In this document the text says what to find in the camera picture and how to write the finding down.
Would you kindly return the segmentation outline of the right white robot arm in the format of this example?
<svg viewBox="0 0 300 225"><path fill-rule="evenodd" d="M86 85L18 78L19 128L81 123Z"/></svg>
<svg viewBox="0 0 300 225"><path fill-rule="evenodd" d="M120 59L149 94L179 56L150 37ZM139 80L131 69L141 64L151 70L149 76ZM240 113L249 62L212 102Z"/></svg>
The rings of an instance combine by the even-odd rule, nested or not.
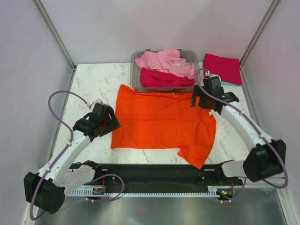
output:
<svg viewBox="0 0 300 225"><path fill-rule="evenodd" d="M266 181L274 175L284 174L284 184L288 183L285 167L286 144L275 140L264 132L244 113L240 100L233 92L225 92L219 77L203 80L203 85L194 85L191 106L213 110L228 121L242 138L249 154L245 160L232 160L221 164L215 172L215 180L226 184L232 177L243 177L251 182Z"/></svg>

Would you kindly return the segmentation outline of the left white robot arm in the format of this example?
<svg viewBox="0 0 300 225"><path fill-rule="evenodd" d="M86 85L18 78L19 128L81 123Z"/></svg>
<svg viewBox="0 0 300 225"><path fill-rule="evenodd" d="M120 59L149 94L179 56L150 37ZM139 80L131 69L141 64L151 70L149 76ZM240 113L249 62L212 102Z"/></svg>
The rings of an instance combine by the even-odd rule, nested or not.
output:
<svg viewBox="0 0 300 225"><path fill-rule="evenodd" d="M65 198L81 185L99 184L103 173L99 164L83 162L74 172L69 171L79 154L94 139L120 128L111 106L96 103L92 112L77 120L72 128L66 146L52 157L36 173L29 172L24 177L26 201L50 214L56 213Z"/></svg>

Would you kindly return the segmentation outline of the orange t shirt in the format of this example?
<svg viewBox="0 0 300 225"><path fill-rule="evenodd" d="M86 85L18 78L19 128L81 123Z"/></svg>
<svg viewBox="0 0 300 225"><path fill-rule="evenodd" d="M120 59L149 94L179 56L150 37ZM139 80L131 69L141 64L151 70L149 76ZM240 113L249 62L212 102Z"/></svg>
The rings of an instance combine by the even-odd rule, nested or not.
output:
<svg viewBox="0 0 300 225"><path fill-rule="evenodd" d="M191 93L138 93L122 84L115 115L120 128L111 148L179 149L200 169L214 144L216 120L209 110L191 107Z"/></svg>

